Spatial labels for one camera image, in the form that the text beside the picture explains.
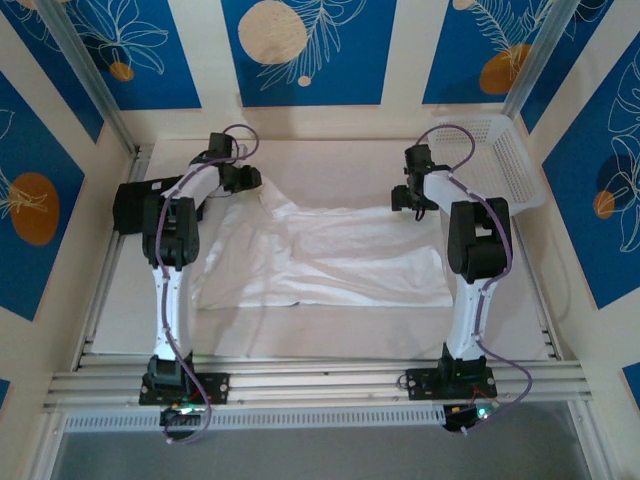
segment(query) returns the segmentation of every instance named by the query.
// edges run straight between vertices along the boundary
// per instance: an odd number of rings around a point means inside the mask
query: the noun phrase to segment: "black mounting plate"
[[[479,377],[456,377],[444,384],[437,368],[412,368],[406,371],[409,400],[462,400],[472,399],[481,392],[481,398],[496,398],[498,389],[493,372],[485,367]]]
[[[209,401],[212,405],[226,405],[229,396],[229,379],[228,373],[196,373],[196,378],[202,384]],[[172,405],[174,403],[182,403],[183,393],[178,392],[159,392],[153,389],[151,383],[147,380],[147,375],[142,377],[142,387],[140,388],[139,405]],[[202,395],[197,395],[189,400],[194,405],[204,405]]]

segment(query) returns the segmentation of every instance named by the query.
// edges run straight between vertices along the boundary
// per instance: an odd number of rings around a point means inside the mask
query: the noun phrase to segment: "robotic arm base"
[[[193,370],[191,358],[189,355],[185,361]],[[196,373],[196,377],[213,405],[226,405],[229,394],[228,373]],[[138,403],[165,406],[188,403],[195,406],[204,405],[204,399],[177,360],[162,360],[154,355],[147,365],[147,373],[142,377]]]
[[[412,368],[406,371],[409,400],[460,400],[478,395],[496,398],[498,391],[487,359],[454,359],[447,345],[436,368]]]

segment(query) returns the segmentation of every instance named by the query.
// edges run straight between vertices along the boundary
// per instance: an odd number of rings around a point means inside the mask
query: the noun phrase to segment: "beige circle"
[[[289,6],[276,0],[256,3],[238,24],[244,51],[263,65],[286,63],[307,45],[307,29]]]
[[[66,3],[69,0],[58,0],[58,3]],[[29,10],[37,10],[36,4],[33,3],[33,0],[17,0],[17,2],[23,7],[28,8]]]
[[[298,79],[298,85],[300,85],[301,87],[308,87],[309,85],[311,85],[311,77],[307,77],[306,75],[301,76]]]
[[[472,7],[476,0],[451,0],[451,3],[456,10],[466,10]]]

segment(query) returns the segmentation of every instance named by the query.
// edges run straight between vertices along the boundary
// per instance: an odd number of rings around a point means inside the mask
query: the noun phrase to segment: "gray floor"
[[[565,404],[525,404],[467,438],[441,427],[66,434],[54,480],[589,478]]]

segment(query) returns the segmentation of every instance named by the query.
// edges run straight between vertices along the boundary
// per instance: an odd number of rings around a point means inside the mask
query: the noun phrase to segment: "vertical metal post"
[[[124,123],[120,110],[107,84],[96,68],[78,36],[63,4],[57,0],[33,0],[38,14],[51,32],[74,73],[95,104],[105,122],[113,129],[122,146],[132,155],[136,153],[133,136]]]
[[[531,46],[513,86],[507,95],[502,108],[502,113],[514,120],[524,102],[529,97],[533,86],[538,81],[553,49],[557,45],[564,29],[573,17],[580,0],[546,0],[554,5],[549,11],[549,16],[542,24],[538,36]]]

